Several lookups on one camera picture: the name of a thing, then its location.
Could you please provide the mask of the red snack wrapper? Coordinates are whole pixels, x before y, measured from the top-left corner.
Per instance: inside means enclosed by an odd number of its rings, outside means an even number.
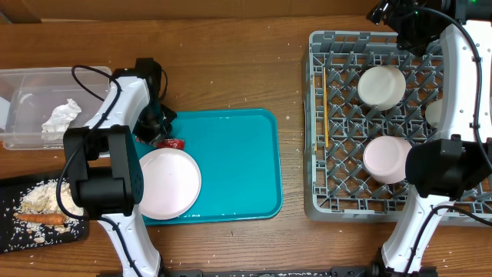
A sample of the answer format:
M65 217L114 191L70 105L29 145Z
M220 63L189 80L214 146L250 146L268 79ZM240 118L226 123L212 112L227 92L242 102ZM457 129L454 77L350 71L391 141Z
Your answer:
M145 151L152 151L154 149L163 149L163 148L179 149L179 150L185 149L185 141L176 138L167 138L160 142L145 143L142 140L140 140L138 137L134 137L134 141L135 141L135 147L137 149L142 149Z

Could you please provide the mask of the large white plate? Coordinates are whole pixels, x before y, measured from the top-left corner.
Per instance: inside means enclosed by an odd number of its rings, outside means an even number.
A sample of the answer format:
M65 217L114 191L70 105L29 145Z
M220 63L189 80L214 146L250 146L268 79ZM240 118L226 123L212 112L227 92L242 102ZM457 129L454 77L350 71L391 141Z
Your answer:
M197 162L179 149L157 149L140 158L144 178L142 215L155 220L177 218L188 211L201 191Z

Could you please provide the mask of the white bowl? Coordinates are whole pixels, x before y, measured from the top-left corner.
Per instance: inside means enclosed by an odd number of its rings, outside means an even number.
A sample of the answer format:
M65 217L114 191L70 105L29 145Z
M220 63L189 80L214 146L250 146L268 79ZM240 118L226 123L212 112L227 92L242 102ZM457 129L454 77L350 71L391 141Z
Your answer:
M357 84L361 101L378 111L393 108L404 97L405 89L404 74L389 65L369 68Z

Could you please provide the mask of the white cup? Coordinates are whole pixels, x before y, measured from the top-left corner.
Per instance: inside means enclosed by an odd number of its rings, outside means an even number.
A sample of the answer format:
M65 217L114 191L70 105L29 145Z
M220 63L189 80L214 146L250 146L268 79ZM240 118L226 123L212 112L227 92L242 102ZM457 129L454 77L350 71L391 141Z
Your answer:
M424 113L425 119L427 123L433 128L437 128L439 126L440 119L441 119L442 105L443 105L443 100L439 99L435 102L430 103L429 106L426 107Z

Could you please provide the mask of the large white tissue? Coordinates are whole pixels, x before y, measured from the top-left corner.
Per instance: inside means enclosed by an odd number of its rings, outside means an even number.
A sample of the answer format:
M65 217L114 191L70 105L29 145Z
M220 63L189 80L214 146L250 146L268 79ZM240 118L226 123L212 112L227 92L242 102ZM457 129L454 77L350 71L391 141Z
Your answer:
M42 124L42 132L65 132L80 112L77 102L68 98L66 104L54 108L50 118Z

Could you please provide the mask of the orange carrot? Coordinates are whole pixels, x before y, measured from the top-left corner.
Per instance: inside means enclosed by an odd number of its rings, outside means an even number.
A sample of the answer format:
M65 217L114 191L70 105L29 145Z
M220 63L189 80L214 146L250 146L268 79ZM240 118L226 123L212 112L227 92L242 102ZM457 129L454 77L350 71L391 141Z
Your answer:
M52 214L19 214L15 213L14 217L25 222L34 222L44 225L64 225L65 216L52 213Z

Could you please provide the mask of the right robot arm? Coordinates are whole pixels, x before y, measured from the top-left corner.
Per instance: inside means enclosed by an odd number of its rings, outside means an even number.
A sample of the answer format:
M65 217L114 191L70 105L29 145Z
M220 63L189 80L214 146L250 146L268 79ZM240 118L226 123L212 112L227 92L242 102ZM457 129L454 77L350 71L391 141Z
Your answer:
M421 259L455 202L491 174L491 3L380 1L367 14L397 33L397 47L416 56L439 42L443 104L434 140L415 145L405 164L411 189L390 238L368 276L436 276Z

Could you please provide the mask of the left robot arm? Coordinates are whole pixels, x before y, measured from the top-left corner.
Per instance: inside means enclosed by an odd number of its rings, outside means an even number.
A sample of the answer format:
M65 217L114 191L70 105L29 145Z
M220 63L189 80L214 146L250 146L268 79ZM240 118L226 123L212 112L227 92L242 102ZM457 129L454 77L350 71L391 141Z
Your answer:
M108 80L110 91L94 117L64 133L61 177L84 210L79 218L107 232L124 276L164 276L162 257L138 209L144 179L135 140L156 145L171 133L177 115L161 102L168 77L153 58L138 58Z

